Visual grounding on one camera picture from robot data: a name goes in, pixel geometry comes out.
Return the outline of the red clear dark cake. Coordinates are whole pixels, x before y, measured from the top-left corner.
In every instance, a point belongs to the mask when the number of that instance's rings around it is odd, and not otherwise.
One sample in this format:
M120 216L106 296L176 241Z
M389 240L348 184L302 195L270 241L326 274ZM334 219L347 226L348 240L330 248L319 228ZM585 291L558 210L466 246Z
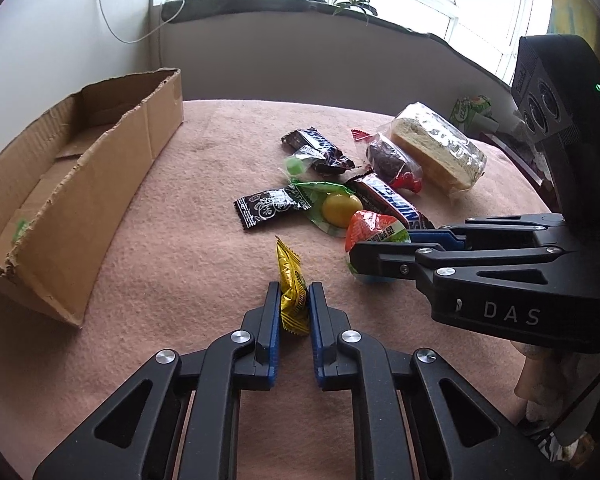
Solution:
M422 167L382 133L352 129L352 139L365 165L395 191L418 194L422 190Z

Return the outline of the green printed carton box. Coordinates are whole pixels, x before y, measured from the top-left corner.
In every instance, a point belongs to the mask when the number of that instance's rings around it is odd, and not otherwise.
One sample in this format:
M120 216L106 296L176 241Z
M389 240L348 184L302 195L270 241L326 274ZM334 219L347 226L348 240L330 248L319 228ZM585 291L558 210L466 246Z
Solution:
M492 117L492 103L487 96L458 99L452 108L450 123L465 136L498 131L498 122Z

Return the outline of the small green candy clear bag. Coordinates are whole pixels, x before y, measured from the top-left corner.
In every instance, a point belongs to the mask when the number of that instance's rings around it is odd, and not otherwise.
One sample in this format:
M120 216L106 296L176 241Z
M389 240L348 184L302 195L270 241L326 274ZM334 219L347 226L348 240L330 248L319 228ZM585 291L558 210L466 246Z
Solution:
M311 169L313 159L311 157L290 155L286 157L279 170L290 182L302 182L306 180L306 174Z

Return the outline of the yellow ball green wrapper candy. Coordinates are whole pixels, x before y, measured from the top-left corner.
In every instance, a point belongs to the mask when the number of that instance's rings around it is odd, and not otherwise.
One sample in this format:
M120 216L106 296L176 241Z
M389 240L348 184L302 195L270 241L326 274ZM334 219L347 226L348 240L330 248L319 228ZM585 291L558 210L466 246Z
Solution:
M363 209L361 200L343 184L327 181L294 181L311 207L304 213L322 232L345 237L353 215Z

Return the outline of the pink blanket table cover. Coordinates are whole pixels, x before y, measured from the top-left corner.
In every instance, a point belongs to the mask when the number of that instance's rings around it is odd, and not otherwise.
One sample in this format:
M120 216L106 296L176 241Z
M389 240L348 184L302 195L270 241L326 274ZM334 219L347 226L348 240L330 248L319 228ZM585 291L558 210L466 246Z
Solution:
M387 347L439 351L511 420L524 357L508 341L438 324L407 281L364 284L343 242L302 216L244 230L236 198L284 182L280 140L315 127L354 155L351 133L385 116L261 101L189 101L117 230L81 328L0 295L0 451L30 478L40 461L157 351L207 347L262 304L279 277L275 247L301 259L328 302Z

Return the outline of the snickers bar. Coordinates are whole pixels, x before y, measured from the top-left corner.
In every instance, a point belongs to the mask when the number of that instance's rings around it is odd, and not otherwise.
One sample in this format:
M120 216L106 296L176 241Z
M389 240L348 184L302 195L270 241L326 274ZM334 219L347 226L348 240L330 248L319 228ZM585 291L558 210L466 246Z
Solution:
M341 176L355 168L355 162L314 127L291 131L280 142L290 155L311 157L311 169L323 176Z
M373 171L359 174L344 184L361 200L367 210L388 214L398 219L408 230L430 230L432 222L412 203L390 188Z

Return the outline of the open cardboard box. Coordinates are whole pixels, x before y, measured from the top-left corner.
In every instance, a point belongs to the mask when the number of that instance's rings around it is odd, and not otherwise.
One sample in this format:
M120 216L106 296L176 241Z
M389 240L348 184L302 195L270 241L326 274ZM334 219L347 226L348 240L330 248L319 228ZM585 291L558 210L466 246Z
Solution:
M102 260L184 118L181 72L89 84L0 153L0 292L79 327Z

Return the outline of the small spider plant offshoot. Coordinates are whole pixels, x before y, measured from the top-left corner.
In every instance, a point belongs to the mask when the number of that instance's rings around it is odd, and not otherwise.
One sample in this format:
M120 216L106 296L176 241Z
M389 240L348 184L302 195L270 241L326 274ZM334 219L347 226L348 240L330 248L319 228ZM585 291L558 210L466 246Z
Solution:
M378 17L377 9L372 5L370 0L335 0L334 1L334 12L332 14L337 15L343 11L358 10L368 20L371 16L373 18Z

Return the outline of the bread loaf slice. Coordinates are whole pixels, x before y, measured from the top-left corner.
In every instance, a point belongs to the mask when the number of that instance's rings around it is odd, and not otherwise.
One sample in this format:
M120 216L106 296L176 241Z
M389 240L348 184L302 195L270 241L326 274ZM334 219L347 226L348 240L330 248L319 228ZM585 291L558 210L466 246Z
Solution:
M469 191L488 158L464 133L437 112L408 104L387 126L389 139L422 167L425 179L446 194Z

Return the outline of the yellow candy wrapper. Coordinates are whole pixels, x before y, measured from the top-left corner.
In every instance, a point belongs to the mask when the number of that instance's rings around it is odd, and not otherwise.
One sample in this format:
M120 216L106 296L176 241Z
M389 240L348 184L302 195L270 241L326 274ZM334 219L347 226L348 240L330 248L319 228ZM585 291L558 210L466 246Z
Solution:
M306 305L306 281L300 257L279 237L276 238L279 268L280 320L283 329L297 336L309 336L310 314Z

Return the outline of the black white patterned snack packet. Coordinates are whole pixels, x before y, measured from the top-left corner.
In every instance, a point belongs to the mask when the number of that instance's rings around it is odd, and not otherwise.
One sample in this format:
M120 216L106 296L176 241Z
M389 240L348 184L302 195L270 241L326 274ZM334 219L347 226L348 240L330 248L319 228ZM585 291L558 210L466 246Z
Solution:
M250 230L287 212L309 211L312 204L294 184L288 184L239 197L234 208L242 228Z

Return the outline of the yellow green wall map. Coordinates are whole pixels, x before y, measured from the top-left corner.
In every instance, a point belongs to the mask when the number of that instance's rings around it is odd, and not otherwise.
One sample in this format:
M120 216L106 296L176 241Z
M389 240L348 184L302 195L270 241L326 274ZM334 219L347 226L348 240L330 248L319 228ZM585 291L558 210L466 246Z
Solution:
M600 58L600 19L588 0L552 0L547 32L579 36Z

